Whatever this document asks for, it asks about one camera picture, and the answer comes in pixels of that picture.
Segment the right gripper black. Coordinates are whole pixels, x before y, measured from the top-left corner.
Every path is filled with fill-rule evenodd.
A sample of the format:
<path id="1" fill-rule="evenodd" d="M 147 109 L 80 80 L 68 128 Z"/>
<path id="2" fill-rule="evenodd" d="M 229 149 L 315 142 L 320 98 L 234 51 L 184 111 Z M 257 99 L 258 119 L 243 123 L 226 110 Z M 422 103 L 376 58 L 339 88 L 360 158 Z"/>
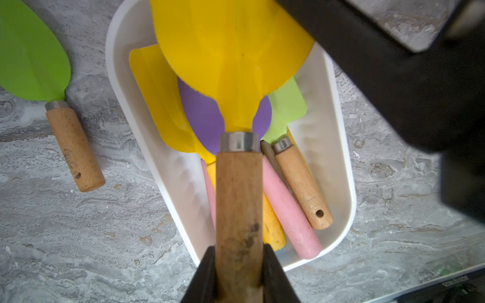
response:
<path id="1" fill-rule="evenodd" d="M 484 2 L 414 52 L 346 1 L 281 1 L 409 145 L 441 155 L 442 202 L 484 222 Z"/>

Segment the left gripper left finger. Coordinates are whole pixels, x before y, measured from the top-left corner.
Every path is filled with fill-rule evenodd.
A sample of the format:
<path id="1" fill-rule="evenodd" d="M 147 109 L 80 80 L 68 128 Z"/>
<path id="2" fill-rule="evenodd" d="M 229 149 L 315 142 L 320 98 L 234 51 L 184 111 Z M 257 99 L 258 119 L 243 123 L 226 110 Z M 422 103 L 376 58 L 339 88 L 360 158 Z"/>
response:
<path id="1" fill-rule="evenodd" d="M 216 301 L 217 275 L 215 247 L 209 246 L 192 278 L 181 303 L 213 303 Z"/>

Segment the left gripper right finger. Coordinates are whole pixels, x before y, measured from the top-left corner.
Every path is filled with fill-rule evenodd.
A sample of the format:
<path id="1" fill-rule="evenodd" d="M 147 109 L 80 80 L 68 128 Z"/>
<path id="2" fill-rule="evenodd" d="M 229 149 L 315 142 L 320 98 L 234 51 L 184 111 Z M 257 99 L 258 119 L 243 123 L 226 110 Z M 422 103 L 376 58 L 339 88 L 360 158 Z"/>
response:
<path id="1" fill-rule="evenodd" d="M 263 301 L 300 303 L 271 245 L 263 247 Z"/>

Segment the green trowel wooden handle front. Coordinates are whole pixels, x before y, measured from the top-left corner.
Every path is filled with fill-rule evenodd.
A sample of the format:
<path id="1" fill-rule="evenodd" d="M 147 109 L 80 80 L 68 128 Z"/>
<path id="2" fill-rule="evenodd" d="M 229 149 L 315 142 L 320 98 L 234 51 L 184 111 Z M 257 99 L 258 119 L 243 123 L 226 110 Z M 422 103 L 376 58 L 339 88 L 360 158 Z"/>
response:
<path id="1" fill-rule="evenodd" d="M 316 230 L 329 228 L 333 215 L 308 164 L 287 135 L 288 124 L 307 112 L 305 99 L 294 77 L 269 94 L 272 120 L 263 140 L 271 145 L 279 167 L 287 179 L 300 207 Z"/>

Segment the green trowel wooden handle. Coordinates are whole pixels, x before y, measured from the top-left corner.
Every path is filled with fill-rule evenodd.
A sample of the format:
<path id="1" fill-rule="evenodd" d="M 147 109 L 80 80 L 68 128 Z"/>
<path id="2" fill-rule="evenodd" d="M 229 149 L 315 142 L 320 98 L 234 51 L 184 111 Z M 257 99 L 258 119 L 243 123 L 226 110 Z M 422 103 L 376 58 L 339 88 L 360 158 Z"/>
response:
<path id="1" fill-rule="evenodd" d="M 65 101 L 71 64 L 51 29 L 23 1 L 1 1 L 1 87 L 45 102 L 46 117 L 81 192 L 106 180 L 76 112 Z"/>
<path id="2" fill-rule="evenodd" d="M 305 99 L 294 77 L 269 94 L 272 120 L 263 140 L 271 145 L 279 167 L 287 179 L 300 207 L 316 230 L 329 228 L 333 215 L 308 164 L 287 135 L 288 124 L 307 112 Z"/>

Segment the purple shovel pink handle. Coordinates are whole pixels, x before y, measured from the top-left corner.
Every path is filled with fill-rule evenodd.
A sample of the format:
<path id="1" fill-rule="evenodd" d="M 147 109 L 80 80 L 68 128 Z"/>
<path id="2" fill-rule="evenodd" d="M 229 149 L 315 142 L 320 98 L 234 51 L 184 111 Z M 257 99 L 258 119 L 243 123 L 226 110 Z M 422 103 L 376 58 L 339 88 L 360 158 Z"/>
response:
<path id="1" fill-rule="evenodd" d="M 215 190 L 213 188 L 213 184 L 210 179 L 210 176 L 208 175 L 207 164 L 203 159 L 201 159 L 200 161 L 201 161 L 201 167 L 203 170 L 203 175 L 205 180 L 205 187 L 207 192 L 208 204 L 210 208 L 210 214 L 212 217 L 213 225 L 214 227 L 216 227 L 216 194 L 215 194 Z"/>
<path id="2" fill-rule="evenodd" d="M 192 130 L 210 154 L 215 155 L 219 152 L 219 138 L 225 131 L 217 102 L 181 79 L 178 79 L 178 88 Z M 318 236 L 266 156 L 263 157 L 263 190 L 264 242 L 277 251 L 289 239 L 300 258 L 317 257 L 322 250 Z"/>

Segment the yellow shovel blue-tipped handle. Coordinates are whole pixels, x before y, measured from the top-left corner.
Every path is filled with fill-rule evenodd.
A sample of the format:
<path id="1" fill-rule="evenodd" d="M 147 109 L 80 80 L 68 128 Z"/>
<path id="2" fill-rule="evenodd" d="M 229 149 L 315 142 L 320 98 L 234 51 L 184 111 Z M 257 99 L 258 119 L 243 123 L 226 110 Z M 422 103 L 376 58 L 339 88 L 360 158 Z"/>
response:
<path id="1" fill-rule="evenodd" d="M 179 95 L 178 78 L 159 45 L 134 49 L 130 68 L 164 142 L 173 150 L 195 153 L 207 164 L 215 190 L 215 155 L 196 137 L 186 117 Z"/>

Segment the yellow shovel wooden handle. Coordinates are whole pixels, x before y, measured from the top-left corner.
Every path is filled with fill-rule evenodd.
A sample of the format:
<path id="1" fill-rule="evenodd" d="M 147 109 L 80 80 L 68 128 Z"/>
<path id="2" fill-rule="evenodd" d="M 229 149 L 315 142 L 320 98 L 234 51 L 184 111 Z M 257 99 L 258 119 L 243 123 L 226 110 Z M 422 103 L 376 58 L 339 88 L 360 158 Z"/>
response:
<path id="1" fill-rule="evenodd" d="M 169 65 L 217 102 L 225 121 L 216 156 L 218 302 L 263 301 L 263 155 L 252 123 L 314 40 L 275 1 L 152 1 Z"/>

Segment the green trowel wooden handle back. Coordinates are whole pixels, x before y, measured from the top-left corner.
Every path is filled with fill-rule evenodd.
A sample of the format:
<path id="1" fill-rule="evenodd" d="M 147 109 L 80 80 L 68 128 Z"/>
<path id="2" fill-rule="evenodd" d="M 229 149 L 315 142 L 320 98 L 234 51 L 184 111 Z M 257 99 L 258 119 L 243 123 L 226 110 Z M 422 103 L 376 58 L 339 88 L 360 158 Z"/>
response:
<path id="1" fill-rule="evenodd" d="M 65 101 L 71 64 L 51 29 L 23 1 L 1 1 L 1 87 L 45 102 L 46 117 L 81 192 L 106 180 L 76 112 Z"/>

